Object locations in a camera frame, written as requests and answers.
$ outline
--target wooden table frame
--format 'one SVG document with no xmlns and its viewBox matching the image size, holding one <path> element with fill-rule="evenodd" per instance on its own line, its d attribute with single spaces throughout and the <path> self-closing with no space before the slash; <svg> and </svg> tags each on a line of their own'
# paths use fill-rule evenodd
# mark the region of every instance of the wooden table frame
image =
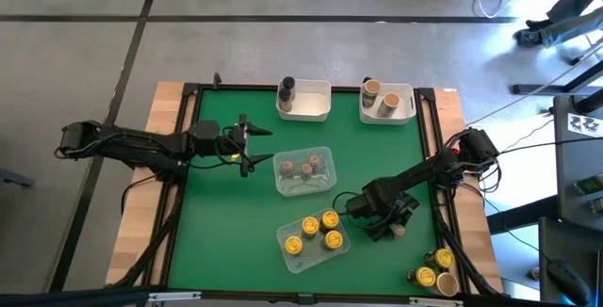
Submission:
<svg viewBox="0 0 603 307">
<path fill-rule="evenodd" d="M 158 83 L 145 128 L 146 131 L 170 134 L 174 132 L 175 128 L 182 131 L 187 130 L 191 121 L 196 117 L 195 111 L 198 112 L 198 104 L 195 104 L 194 96 L 185 96 L 186 85 L 188 84 L 181 82 Z M 423 129 L 425 129 L 427 136 L 429 151 L 434 154 L 437 150 L 435 133 L 438 128 L 441 130 L 442 139 L 446 140 L 452 134 L 464 129 L 464 120 L 459 95 L 455 89 L 431 89 L 431 91 L 432 95 L 430 96 L 435 99 L 436 116 L 439 121 L 429 120 L 435 105 L 430 105 L 428 101 L 422 101 L 422 106 L 418 109 L 422 110 L 424 114 Z M 176 127 L 179 115 L 184 117 L 184 120 L 181 127 Z M 150 175 L 151 172 L 148 169 L 136 169 L 132 181 L 135 182 Z M 467 179 L 467 182 L 469 184 L 473 182 L 473 185 L 477 184 L 475 179 Z M 163 202 L 160 201 L 162 187 L 168 194 Z M 162 183 L 156 181 L 149 181 L 130 189 L 106 276 L 106 283 L 114 283 L 121 279 L 140 257 L 148 246 L 154 230 L 158 228 L 155 222 L 158 209 L 162 209 L 162 218 L 165 218 L 171 211 L 176 191 L 177 186 L 165 187 Z M 461 186 L 457 190 L 454 203 L 465 253 L 487 282 L 501 292 L 502 284 L 481 198 L 470 189 Z M 442 213 L 445 219 L 448 219 L 448 211 L 445 208 L 442 208 Z M 166 238 L 157 251 L 153 270 L 150 273 L 147 271 L 144 279 L 146 283 L 160 284 L 164 282 L 161 273 L 163 272 L 165 275 L 168 270 L 162 269 L 165 269 L 164 266 L 168 267 L 170 265 L 164 261 L 166 250 L 169 251 L 168 243 L 169 240 Z M 476 292 L 475 287 L 472 286 L 471 288 L 472 292 Z"/>
</svg>

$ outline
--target small bottle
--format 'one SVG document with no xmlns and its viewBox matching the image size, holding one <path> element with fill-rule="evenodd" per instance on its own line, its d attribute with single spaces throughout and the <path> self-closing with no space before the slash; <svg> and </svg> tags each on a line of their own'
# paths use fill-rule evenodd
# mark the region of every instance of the small bottle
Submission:
<svg viewBox="0 0 603 307">
<path fill-rule="evenodd" d="M 343 245 L 343 235 L 338 231 L 330 231 L 324 235 L 322 246 L 325 250 L 336 250 Z"/>
<path fill-rule="evenodd" d="M 377 80 L 369 79 L 362 85 L 362 106 L 372 107 L 377 95 L 381 91 L 381 84 Z"/>
<path fill-rule="evenodd" d="M 284 112 L 290 112 L 293 109 L 293 103 L 291 100 L 291 90 L 280 89 L 279 90 L 279 108 Z"/>
<path fill-rule="evenodd" d="M 428 290 L 444 297 L 454 297 L 459 293 L 459 281 L 448 272 L 440 273 L 435 278 L 435 284 L 429 287 Z"/>
<path fill-rule="evenodd" d="M 447 249 L 430 251 L 423 256 L 425 265 L 434 269 L 449 269 L 454 265 L 454 254 Z"/>
<path fill-rule="evenodd" d="M 291 101 L 295 100 L 295 79 L 291 76 L 287 76 L 282 81 L 283 88 L 291 91 Z"/>
<path fill-rule="evenodd" d="M 406 272 L 409 283 L 429 288 L 435 284 L 435 273 L 429 267 L 419 267 Z"/>
<path fill-rule="evenodd" d="M 310 166 L 312 166 L 312 173 L 316 174 L 318 167 L 320 166 L 320 157 L 318 157 L 318 155 L 310 156 Z"/>
<path fill-rule="evenodd" d="M 301 165 L 301 178 L 303 180 L 310 180 L 312 178 L 312 166 L 310 164 Z"/>
<path fill-rule="evenodd" d="M 313 239 L 318 233 L 318 220 L 314 217 L 305 218 L 301 222 L 301 235 L 307 239 Z"/>
<path fill-rule="evenodd" d="M 328 210 L 322 215 L 320 220 L 320 231 L 327 234 L 334 230 L 339 224 L 339 215 L 334 210 Z"/>
<path fill-rule="evenodd" d="M 293 162 L 291 162 L 291 161 L 283 162 L 283 164 L 281 165 L 281 173 L 286 178 L 292 178 L 294 175 Z"/>
<path fill-rule="evenodd" d="M 285 251 L 289 255 L 300 255 L 303 249 L 303 242 L 298 236 L 290 236 L 285 240 Z"/>
<path fill-rule="evenodd" d="M 399 107 L 401 100 L 396 93 L 387 93 L 377 109 L 377 116 L 380 118 L 389 118 Z"/>
</svg>

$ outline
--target gray floor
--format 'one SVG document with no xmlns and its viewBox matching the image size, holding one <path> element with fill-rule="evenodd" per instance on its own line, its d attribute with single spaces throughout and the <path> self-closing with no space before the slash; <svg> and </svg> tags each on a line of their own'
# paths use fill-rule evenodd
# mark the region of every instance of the gray floor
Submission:
<svg viewBox="0 0 603 307">
<path fill-rule="evenodd" d="M 0 0 L 0 14 L 138 15 L 144 0 Z M 497 0 L 485 0 L 494 8 Z M 517 1 L 502 14 L 540 17 L 554 0 Z M 155 0 L 152 14 L 473 16 L 470 0 Z M 40 292 L 57 255 L 87 161 L 56 160 L 60 127 L 102 121 L 134 24 L 0 23 L 0 167 L 35 178 L 0 186 L 0 292 Z M 371 75 L 415 87 L 456 88 L 465 119 L 515 99 L 514 83 L 543 83 L 584 38 L 549 50 L 518 49 L 520 24 L 147 24 L 118 124 L 142 128 L 158 81 L 275 83 L 284 75 L 357 85 Z M 580 70 L 593 65 L 587 61 Z M 561 82 L 566 82 L 571 73 Z M 546 109 L 528 99 L 491 120 Z M 131 171 L 106 161 L 67 289 L 104 283 Z"/>
</svg>

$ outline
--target yellow lid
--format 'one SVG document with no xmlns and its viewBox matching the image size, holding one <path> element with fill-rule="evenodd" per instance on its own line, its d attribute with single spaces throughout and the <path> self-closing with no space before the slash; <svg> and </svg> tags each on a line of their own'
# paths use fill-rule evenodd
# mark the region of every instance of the yellow lid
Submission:
<svg viewBox="0 0 603 307">
<path fill-rule="evenodd" d="M 322 224 L 327 228 L 335 228 L 339 224 L 339 215 L 333 211 L 328 210 L 322 215 Z"/>
<path fill-rule="evenodd" d="M 324 244 L 332 250 L 336 250 L 343 245 L 343 236 L 338 231 L 330 231 L 324 236 Z"/>
<path fill-rule="evenodd" d="M 435 263 L 441 268 L 450 268 L 454 264 L 454 254 L 447 249 L 439 249 L 435 252 Z"/>
<path fill-rule="evenodd" d="M 297 236 L 290 236 L 285 241 L 285 250 L 291 255 L 297 255 L 302 252 L 303 243 Z"/>
<path fill-rule="evenodd" d="M 431 287 L 435 283 L 435 273 L 429 267 L 419 267 L 415 275 L 416 281 L 423 287 Z"/>
<path fill-rule="evenodd" d="M 314 235 L 318 232 L 318 220 L 314 217 L 305 218 L 301 222 L 301 228 L 304 233 Z"/>
</svg>

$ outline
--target gold lid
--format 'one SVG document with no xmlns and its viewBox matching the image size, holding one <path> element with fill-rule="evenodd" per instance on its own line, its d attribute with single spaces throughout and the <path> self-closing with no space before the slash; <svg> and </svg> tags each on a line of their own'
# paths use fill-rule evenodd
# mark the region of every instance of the gold lid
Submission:
<svg viewBox="0 0 603 307">
<path fill-rule="evenodd" d="M 343 236 L 338 231 L 330 231 L 324 236 L 324 244 L 332 250 L 336 250 L 343 245 Z"/>
<path fill-rule="evenodd" d="M 285 250 L 291 255 L 297 255 L 302 252 L 303 243 L 297 236 L 290 236 L 285 241 Z"/>
<path fill-rule="evenodd" d="M 439 249 L 435 252 L 435 263 L 441 268 L 450 268 L 454 265 L 454 254 L 447 249 Z"/>
<path fill-rule="evenodd" d="M 444 272 L 437 276 L 435 288 L 445 297 L 453 297 L 459 293 L 459 282 L 454 275 Z"/>
<path fill-rule="evenodd" d="M 328 210 L 322 215 L 322 224 L 327 228 L 335 228 L 339 224 L 339 215 L 333 211 Z"/>
<path fill-rule="evenodd" d="M 423 287 L 431 287 L 435 283 L 435 273 L 429 267 L 419 267 L 415 275 L 416 282 Z"/>
<path fill-rule="evenodd" d="M 314 235 L 318 232 L 318 220 L 314 217 L 305 218 L 301 222 L 301 228 L 304 233 Z"/>
</svg>

